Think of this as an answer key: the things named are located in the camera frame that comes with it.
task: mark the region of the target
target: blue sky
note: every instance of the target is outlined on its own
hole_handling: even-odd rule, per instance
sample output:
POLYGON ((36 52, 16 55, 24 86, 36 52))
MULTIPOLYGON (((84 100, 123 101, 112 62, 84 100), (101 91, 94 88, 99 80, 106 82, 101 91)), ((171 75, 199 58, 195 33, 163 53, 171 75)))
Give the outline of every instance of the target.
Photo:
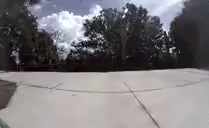
POLYGON ((82 39, 82 23, 99 14, 102 8, 122 8, 127 2, 147 8, 150 15, 159 16, 164 29, 178 15, 183 0, 42 0, 30 8, 38 17, 39 27, 49 32, 62 32, 60 45, 82 39))

